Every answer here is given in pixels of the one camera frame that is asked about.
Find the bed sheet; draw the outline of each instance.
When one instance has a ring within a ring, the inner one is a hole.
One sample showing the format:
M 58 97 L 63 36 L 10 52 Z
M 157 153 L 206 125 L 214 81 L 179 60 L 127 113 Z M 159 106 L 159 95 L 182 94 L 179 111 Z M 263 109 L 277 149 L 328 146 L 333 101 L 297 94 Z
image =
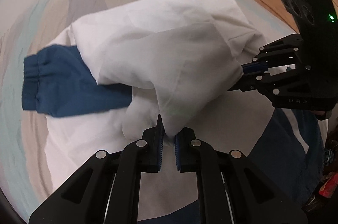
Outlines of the bed sheet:
M 52 191 L 44 155 L 46 118 L 21 109 L 23 58 L 36 53 L 79 17 L 135 0 L 38 0 L 0 36 L 0 186 L 19 215 Z M 254 0 L 236 0 L 269 41 L 294 33 Z

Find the white fabric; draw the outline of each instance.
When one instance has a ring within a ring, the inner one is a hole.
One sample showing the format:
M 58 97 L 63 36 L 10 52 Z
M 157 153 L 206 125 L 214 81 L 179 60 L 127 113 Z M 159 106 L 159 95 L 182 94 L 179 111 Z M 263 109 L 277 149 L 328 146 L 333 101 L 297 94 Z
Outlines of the white fabric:
M 267 44 L 235 0 L 141 0 L 84 16 L 52 43 L 76 44 L 98 83 L 133 86 L 127 109 L 47 116 L 54 189 L 95 151 L 119 151 L 140 138 L 159 112 L 170 137 L 188 126 L 216 150 L 248 155 L 274 111 L 257 91 L 226 91 L 241 76 L 240 64 Z M 174 158 L 165 146 L 161 172 L 142 174 L 139 220 L 198 198 L 195 174 L 177 172 Z

